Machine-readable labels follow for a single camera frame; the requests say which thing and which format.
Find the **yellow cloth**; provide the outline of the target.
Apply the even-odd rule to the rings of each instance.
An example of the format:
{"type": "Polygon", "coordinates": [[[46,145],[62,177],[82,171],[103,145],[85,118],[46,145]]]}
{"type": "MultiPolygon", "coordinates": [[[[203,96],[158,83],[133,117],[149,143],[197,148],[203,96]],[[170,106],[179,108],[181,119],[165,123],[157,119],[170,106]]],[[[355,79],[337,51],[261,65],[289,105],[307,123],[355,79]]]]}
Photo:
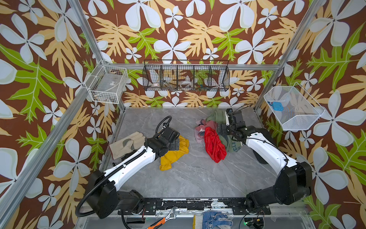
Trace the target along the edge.
{"type": "Polygon", "coordinates": [[[161,157],[161,165],[159,167],[161,171],[170,170],[173,163],[189,153],[189,140],[182,136],[179,136],[179,140],[179,149],[177,151],[168,151],[161,157]]]}

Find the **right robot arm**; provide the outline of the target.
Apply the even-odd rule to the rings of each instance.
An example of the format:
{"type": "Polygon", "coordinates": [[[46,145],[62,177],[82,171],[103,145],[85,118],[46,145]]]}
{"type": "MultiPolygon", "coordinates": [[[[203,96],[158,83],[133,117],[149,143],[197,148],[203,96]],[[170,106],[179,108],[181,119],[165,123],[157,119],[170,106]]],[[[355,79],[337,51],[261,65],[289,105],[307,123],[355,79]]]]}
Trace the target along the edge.
{"type": "Polygon", "coordinates": [[[311,195],[310,165],[298,162],[282,152],[266,129],[247,126],[241,111],[227,109],[224,120],[225,123],[217,128],[218,133],[230,135],[233,141],[251,148],[258,162],[270,165],[277,174],[273,186],[247,194],[247,212],[257,212],[274,203],[291,205],[311,195]]]}

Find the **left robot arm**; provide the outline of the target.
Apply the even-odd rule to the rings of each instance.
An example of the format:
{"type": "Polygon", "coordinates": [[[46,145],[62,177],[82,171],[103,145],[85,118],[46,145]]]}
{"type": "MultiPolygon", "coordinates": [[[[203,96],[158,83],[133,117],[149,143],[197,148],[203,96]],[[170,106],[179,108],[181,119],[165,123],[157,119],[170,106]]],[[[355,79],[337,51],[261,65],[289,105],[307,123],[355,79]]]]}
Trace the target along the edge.
{"type": "Polygon", "coordinates": [[[146,138],[139,149],[114,167],[92,173],[86,193],[75,209],[77,217],[96,214],[100,219],[115,210],[139,214],[144,208],[144,197],[132,190],[121,191],[123,184],[146,165],[179,146],[179,132],[171,128],[172,117],[165,117],[157,126],[155,134],[146,138]]]}

